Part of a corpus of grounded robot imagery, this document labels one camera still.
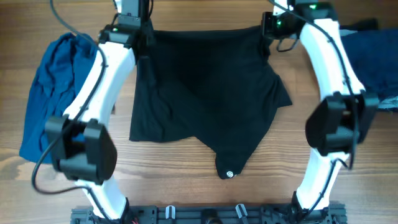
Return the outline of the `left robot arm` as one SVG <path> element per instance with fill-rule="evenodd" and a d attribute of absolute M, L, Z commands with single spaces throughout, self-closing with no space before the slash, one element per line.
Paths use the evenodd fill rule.
<path fill-rule="evenodd" d="M 50 118 L 45 131 L 53 168 L 84 190 L 100 223 L 133 223 L 128 199 L 113 177 L 117 150 L 108 124 L 113 106 L 137 59 L 153 38 L 153 1 L 115 1 L 111 24 L 100 31 L 92 68 L 61 117 Z"/>

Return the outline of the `black polo shirt with logo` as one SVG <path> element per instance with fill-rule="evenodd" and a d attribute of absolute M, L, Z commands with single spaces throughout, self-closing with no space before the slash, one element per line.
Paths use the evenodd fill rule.
<path fill-rule="evenodd" d="M 154 36 L 137 64 L 130 140 L 196 137 L 221 179 L 239 175 L 277 110 L 292 104 L 269 65 L 269 40 L 259 26 Z"/>

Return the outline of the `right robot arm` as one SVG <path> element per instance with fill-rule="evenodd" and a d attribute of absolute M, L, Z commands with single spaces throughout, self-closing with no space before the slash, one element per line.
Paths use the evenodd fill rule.
<path fill-rule="evenodd" d="M 285 223 L 338 223 L 342 205 L 329 197 L 342 167 L 353 168 L 356 148 L 364 141 L 379 104 L 365 90 L 348 60 L 333 6 L 318 1 L 272 1 L 262 19 L 262 34 L 300 42 L 312 63 L 320 103 L 307 119 L 311 147 L 302 183 L 289 205 L 265 211 Z"/>

